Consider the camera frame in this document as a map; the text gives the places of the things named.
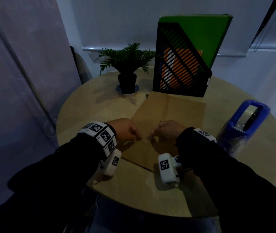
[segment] person's left arm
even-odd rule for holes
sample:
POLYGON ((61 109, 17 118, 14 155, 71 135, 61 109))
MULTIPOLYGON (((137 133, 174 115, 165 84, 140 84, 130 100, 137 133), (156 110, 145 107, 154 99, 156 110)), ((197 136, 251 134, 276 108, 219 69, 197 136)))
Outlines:
MULTIPOLYGON (((141 138, 129 119, 107 125, 119 141, 141 138)), ((8 182, 14 194, 0 206, 0 230, 62 232, 80 207, 82 188, 104 157, 103 147, 93 137, 79 133, 54 154, 20 170, 8 182)))

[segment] round wooden table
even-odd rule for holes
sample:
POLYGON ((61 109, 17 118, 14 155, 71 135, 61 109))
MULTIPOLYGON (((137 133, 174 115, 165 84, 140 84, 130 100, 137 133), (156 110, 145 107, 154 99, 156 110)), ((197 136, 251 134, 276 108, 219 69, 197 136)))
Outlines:
MULTIPOLYGON (((142 70, 136 71, 140 90, 134 96, 121 96, 115 91, 118 72, 107 73, 80 86, 60 110, 57 121, 59 145, 69 142, 90 121, 131 118, 144 102, 146 94, 152 91, 153 73, 153 69, 149 70, 149 75, 142 70)), ((202 129, 214 136, 242 101, 254 99, 214 76, 203 98, 176 97, 206 103, 202 129)), ((272 114, 236 158, 276 186, 276 119, 272 114)), ((199 177, 193 175, 193 182, 192 188, 179 184, 178 188, 172 189, 162 184, 157 174, 120 159, 113 178, 95 174, 88 185, 121 204, 151 213, 182 217, 217 215, 217 208, 199 177)))

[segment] black jacket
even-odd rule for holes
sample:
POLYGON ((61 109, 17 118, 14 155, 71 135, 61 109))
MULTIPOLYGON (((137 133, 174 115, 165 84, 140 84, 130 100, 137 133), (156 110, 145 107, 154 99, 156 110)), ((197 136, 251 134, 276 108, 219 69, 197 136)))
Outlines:
MULTIPOLYGON (((177 138, 179 156, 201 178, 218 208, 222 231, 276 230, 276 188, 214 142, 196 150, 189 141, 192 132, 186 129, 177 138)), ((0 232, 62 232, 80 211, 81 189, 103 155, 99 143, 79 134, 19 171, 8 182, 14 194, 0 205, 0 232)))

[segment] person's left hand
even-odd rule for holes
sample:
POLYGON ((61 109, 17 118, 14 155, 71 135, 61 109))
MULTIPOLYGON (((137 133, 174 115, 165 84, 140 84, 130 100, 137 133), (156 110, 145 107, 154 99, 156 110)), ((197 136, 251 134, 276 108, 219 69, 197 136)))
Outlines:
POLYGON ((140 131, 130 119, 116 119, 106 122, 113 126, 117 141, 136 141, 141 139, 140 131))

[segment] blue tape dispenser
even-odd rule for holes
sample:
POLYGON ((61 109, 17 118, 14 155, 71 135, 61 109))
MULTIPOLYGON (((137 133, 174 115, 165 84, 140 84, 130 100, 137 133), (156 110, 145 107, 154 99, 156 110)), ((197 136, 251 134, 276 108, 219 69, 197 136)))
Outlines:
POLYGON ((217 144, 234 154, 252 137, 270 113, 270 108, 258 101, 244 101, 217 136, 217 144))

